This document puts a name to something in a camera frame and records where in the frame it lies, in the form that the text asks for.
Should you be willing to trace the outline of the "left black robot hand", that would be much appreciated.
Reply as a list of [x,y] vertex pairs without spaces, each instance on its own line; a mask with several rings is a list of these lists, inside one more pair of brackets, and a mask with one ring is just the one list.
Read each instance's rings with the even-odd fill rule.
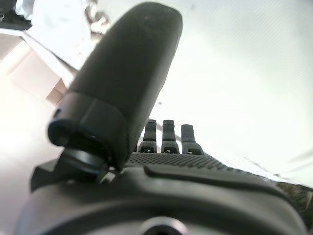
[[274,183],[205,155],[192,125],[149,114],[174,58],[179,11],[143,2],[108,30],[47,128],[63,148],[35,167],[17,235],[306,235]]

